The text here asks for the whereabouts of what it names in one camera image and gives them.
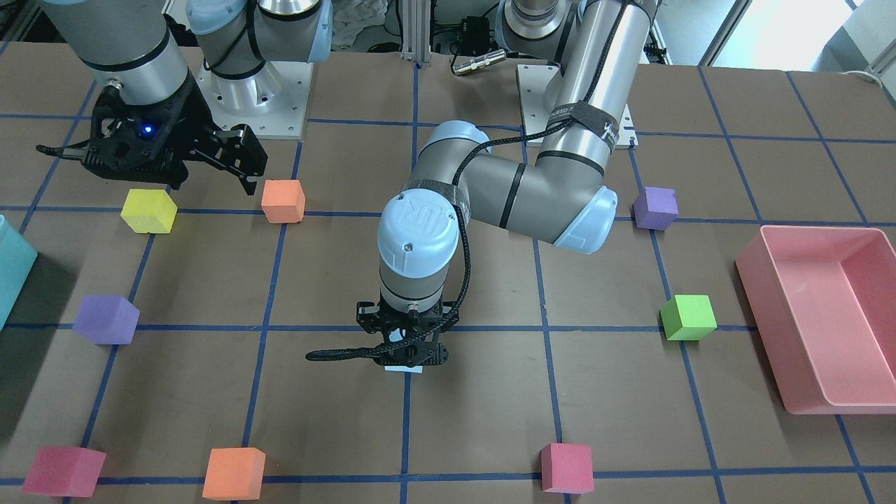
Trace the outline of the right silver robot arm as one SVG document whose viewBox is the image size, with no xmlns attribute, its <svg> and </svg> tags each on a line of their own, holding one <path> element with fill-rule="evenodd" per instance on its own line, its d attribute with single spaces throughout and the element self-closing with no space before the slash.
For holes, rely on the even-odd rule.
<svg viewBox="0 0 896 504">
<path fill-rule="evenodd" d="M 210 101 L 242 117 L 285 109 L 275 62 L 318 63 L 332 45 L 330 1 L 189 1 L 190 31 L 211 74 L 204 94 L 150 1 L 43 1 L 41 8 L 100 86 L 90 137 L 37 146 L 110 181 L 179 189 L 188 162 L 233 175 L 247 195 L 267 154 L 250 125 L 219 125 Z"/>
</svg>

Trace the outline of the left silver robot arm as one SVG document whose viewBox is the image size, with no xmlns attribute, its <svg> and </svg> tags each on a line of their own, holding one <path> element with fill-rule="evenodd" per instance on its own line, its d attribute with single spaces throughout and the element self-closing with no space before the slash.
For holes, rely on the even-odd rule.
<svg viewBox="0 0 896 504">
<path fill-rule="evenodd" d="M 438 338 L 457 322 L 468 290 L 470 220 L 582 254 L 603 245 L 618 202 L 605 168 L 657 10 L 656 1 L 500 3 L 498 44 L 558 64 L 546 125 L 490 140 L 464 121 L 439 124 L 381 213 L 379 300 L 356 306 L 356 322 L 383 342 L 308 360 L 445 363 Z"/>
</svg>

